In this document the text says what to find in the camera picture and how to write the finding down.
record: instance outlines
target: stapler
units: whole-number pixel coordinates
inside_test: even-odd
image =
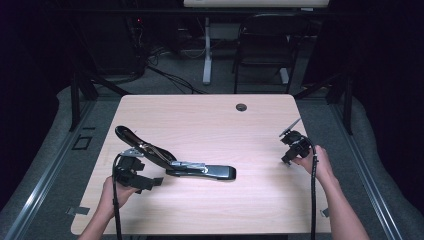
[[[144,156],[151,162],[164,168],[168,175],[176,177],[207,177],[217,180],[236,179],[236,169],[234,167],[178,161],[169,151],[143,141],[125,126],[117,126],[115,133],[122,141],[132,147],[122,154]]]

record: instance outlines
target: forearm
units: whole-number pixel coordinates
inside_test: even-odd
[[[344,196],[337,178],[329,176],[322,178],[320,182],[327,197],[333,239],[369,239],[361,221]]]
[[[96,210],[87,227],[84,229],[78,239],[100,239],[107,225],[109,224],[110,219],[111,214],[102,213],[101,211]]]

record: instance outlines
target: human arm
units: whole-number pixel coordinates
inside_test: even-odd
[[[333,174],[328,154],[321,146],[315,146],[318,157],[316,178],[321,183],[327,197],[330,212],[330,225],[333,239],[369,239],[364,226],[347,201],[339,181]],[[312,171],[313,154],[310,151],[306,158],[295,158],[294,163],[303,166],[307,172]]]
[[[119,207],[122,207],[128,201],[128,198],[136,191],[138,191],[137,188],[124,187],[116,183],[116,194],[118,196]],[[100,239],[110,219],[112,219],[114,215],[113,180],[112,177],[108,177],[103,184],[103,191],[97,209],[78,239]]]

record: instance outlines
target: table top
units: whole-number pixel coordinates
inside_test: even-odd
[[[236,105],[247,106],[238,111]],[[123,234],[308,233],[310,175],[282,161],[289,149],[279,134],[299,118],[290,95],[129,95],[122,98],[81,201],[90,208],[71,227],[80,234],[91,219],[113,160],[130,147],[115,134],[123,125],[179,161],[229,165],[234,181],[173,177],[145,158],[138,175],[164,177],[161,186],[134,194],[121,210]],[[293,130],[305,133],[302,121]],[[320,210],[327,201],[317,181],[317,232],[330,232]],[[105,234],[115,234],[112,219]]]
[[[326,8],[329,0],[184,0],[185,7],[299,7]]]

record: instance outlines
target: electrical cord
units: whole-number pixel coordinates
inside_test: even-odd
[[[149,66],[149,65],[146,68],[148,68],[148,69],[152,70],[153,72],[156,72],[156,73],[158,73],[158,74],[160,74],[160,75],[168,78],[178,89],[180,89],[180,91],[182,93],[185,93],[185,92],[181,88],[179,88],[178,85],[176,85],[176,84],[179,84],[179,85],[181,85],[183,87],[186,87],[186,88],[190,89],[191,90],[191,94],[194,94],[194,93],[207,94],[207,92],[193,87],[193,85],[191,85],[188,81],[186,81],[186,80],[184,80],[184,79],[182,79],[180,77],[177,77],[175,75],[172,75],[172,74],[163,72],[163,71],[161,71],[161,70],[159,70],[157,68],[154,68],[152,66]]]
[[[312,216],[311,216],[311,239],[315,240],[315,232],[316,232],[316,187],[315,187],[315,180],[316,180],[316,172],[317,172],[317,153],[315,150],[315,145],[312,143],[312,141],[309,138],[306,138],[306,141],[311,145],[312,149],[312,170],[311,170],[311,202],[312,202]]]
[[[121,232],[121,217],[119,215],[119,201],[118,201],[118,194],[116,192],[116,175],[115,175],[115,167],[116,167],[116,161],[118,158],[120,158],[121,155],[118,154],[113,161],[113,168],[112,168],[112,180],[113,180],[113,210],[115,213],[115,225],[116,225],[116,237],[118,240],[122,240],[122,232]]]

